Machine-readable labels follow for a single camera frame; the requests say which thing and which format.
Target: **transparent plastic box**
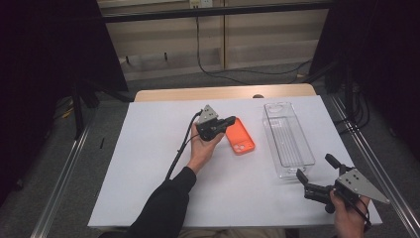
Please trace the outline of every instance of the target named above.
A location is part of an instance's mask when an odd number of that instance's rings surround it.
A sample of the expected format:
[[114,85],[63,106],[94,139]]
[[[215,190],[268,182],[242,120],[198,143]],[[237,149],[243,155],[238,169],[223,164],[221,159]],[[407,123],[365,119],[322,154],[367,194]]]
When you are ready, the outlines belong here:
[[297,179],[297,169],[307,174],[315,165],[315,159],[292,104],[266,104],[263,114],[262,121],[277,175],[282,179]]

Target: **black sleeve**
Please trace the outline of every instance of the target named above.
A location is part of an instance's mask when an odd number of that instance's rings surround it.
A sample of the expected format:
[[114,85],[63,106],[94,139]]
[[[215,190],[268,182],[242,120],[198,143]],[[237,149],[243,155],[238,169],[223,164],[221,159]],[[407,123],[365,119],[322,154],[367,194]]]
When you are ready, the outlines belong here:
[[177,237],[185,218],[188,193],[195,182],[195,173],[189,167],[184,167],[173,180],[164,181],[149,197],[125,237]]

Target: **cable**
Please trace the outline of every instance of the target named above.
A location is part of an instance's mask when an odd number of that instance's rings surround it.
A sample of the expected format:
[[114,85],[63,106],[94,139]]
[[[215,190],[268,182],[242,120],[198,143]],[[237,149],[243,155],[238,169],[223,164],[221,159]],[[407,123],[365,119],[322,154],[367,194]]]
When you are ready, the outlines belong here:
[[[358,97],[357,97],[357,100],[356,100],[356,110],[353,112],[353,116],[356,118],[358,115],[359,115],[359,113],[362,111],[362,116],[361,116],[361,118],[363,117],[363,114],[364,114],[364,111],[363,111],[363,109],[361,108],[362,106],[361,106],[361,101],[360,101],[360,94],[358,93]],[[352,116],[347,116],[346,118],[344,118],[344,119],[342,119],[342,120],[339,120],[339,121],[333,121],[334,122],[334,125],[336,125],[336,126],[338,126],[338,125],[340,125],[341,123],[343,123],[343,122],[345,122],[345,121],[349,121],[350,119],[351,119],[351,117]]]
[[191,141],[191,139],[192,139],[192,138],[194,138],[194,137],[196,137],[196,136],[197,136],[197,135],[195,135],[195,136],[191,137],[191,138],[187,141],[187,139],[188,139],[188,135],[189,135],[189,131],[191,130],[191,127],[192,127],[192,124],[194,123],[195,118],[196,118],[196,117],[198,117],[198,116],[200,116],[202,112],[203,112],[203,110],[200,110],[199,112],[195,113],[195,115],[192,117],[191,122],[189,123],[188,129],[187,129],[187,131],[186,131],[185,138],[184,138],[184,140],[183,140],[183,142],[182,142],[181,147],[180,147],[180,148],[179,148],[179,150],[178,150],[178,153],[176,154],[175,159],[174,159],[174,160],[173,160],[173,162],[172,162],[172,165],[170,165],[170,168],[169,168],[169,171],[168,171],[168,172],[167,172],[167,174],[166,174],[166,178],[165,178],[165,180],[169,180],[169,179],[170,179],[170,175],[172,174],[173,169],[175,168],[176,163],[178,163],[179,158],[181,157],[182,152],[184,151],[184,149],[185,149],[186,145],[188,144],[188,142],[189,142],[189,141]]
[[[222,77],[222,78],[226,78],[226,79],[229,79],[229,80],[233,80],[235,82],[239,82],[239,83],[244,84],[244,85],[250,85],[246,82],[236,80],[235,78],[232,78],[232,77],[222,76],[222,75],[214,75],[214,74],[223,73],[223,72],[251,72],[251,73],[260,73],[260,74],[267,74],[267,75],[282,75],[282,74],[287,74],[287,73],[290,73],[290,72],[297,71],[300,68],[302,68],[304,65],[306,65],[307,63],[312,61],[312,59],[309,59],[309,60],[301,63],[298,67],[296,67],[292,70],[283,71],[283,72],[263,72],[263,71],[250,70],[250,69],[225,69],[225,70],[217,70],[217,71],[207,71],[203,68],[203,66],[201,64],[201,58],[200,58],[200,27],[199,27],[198,17],[195,18],[195,22],[196,22],[196,26],[197,26],[197,61],[198,61],[198,66],[200,67],[200,69],[204,73],[206,73],[209,76]],[[297,79],[297,75],[292,81],[290,81],[288,83],[292,83],[296,79]]]
[[367,223],[365,224],[365,229],[364,232],[367,232],[371,229],[371,223],[370,223],[370,213],[368,212],[368,206],[361,200],[361,198],[359,197],[359,201],[362,203],[362,205],[365,207],[365,209],[367,210]]
[[347,204],[349,204],[351,207],[352,207],[352,209],[355,211],[355,212],[357,212],[358,213],[358,215],[366,222],[366,225],[365,225],[365,232],[366,231],[368,231],[370,228],[371,228],[371,223],[370,223],[370,217],[369,217],[369,213],[368,213],[368,207],[367,207],[367,205],[364,203],[364,202],[362,202],[362,204],[365,206],[365,208],[366,208],[366,210],[367,210],[367,215],[364,215],[362,212],[361,212],[361,210],[354,204],[354,203],[352,203],[348,198],[346,198],[339,190],[336,190],[336,193],[347,203]]
[[361,117],[359,118],[359,120],[356,122],[357,125],[359,125],[362,120],[364,119],[364,115],[365,115],[365,111],[362,108],[362,104],[361,104],[361,93],[358,93],[358,97],[356,98],[356,103],[359,104],[359,106],[361,107]]
[[347,128],[347,129],[345,129],[345,130],[343,130],[343,131],[341,131],[341,132],[339,132],[339,135],[343,135],[343,134],[345,134],[345,133],[348,133],[348,132],[352,132],[352,131],[356,131],[356,130],[361,130],[363,127],[365,127],[367,124],[368,124],[368,122],[370,121],[370,109],[369,109],[369,106],[368,106],[368,100],[366,99],[366,97],[365,96],[363,96],[363,98],[364,98],[364,101],[365,101],[365,107],[366,107],[366,109],[367,109],[367,120],[365,121],[365,123],[363,123],[362,125],[360,125],[360,123],[363,121],[363,113],[362,113],[362,117],[358,120],[358,122],[354,125],[354,126],[351,126],[350,128]]

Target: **orange phone case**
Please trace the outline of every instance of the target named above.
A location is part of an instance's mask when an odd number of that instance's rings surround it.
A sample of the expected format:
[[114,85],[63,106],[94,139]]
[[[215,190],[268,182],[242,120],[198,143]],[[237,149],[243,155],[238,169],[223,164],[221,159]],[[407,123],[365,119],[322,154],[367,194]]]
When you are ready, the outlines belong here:
[[232,150],[236,155],[242,155],[247,152],[251,152],[256,147],[241,119],[238,117],[235,120],[235,124],[226,129],[226,137],[231,144]]

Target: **hand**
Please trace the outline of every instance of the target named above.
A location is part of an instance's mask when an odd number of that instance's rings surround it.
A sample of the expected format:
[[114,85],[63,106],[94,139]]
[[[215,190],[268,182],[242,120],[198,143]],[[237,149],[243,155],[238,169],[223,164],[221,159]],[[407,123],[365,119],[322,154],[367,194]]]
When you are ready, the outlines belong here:
[[225,136],[224,133],[219,133],[213,140],[206,142],[201,140],[200,136],[198,136],[198,131],[196,124],[192,125],[191,127],[191,159],[187,164],[195,174],[197,175],[198,172],[204,167],[204,165],[210,161],[214,148],[216,145],[222,140]]
[[[336,207],[336,219],[334,223],[337,230],[337,236],[340,238],[364,237],[364,219],[351,207],[347,208],[345,202],[338,195],[335,195],[333,190],[330,191],[330,197]],[[367,209],[362,202],[368,206],[370,199],[361,196],[361,201],[356,204],[359,210],[366,215]]]

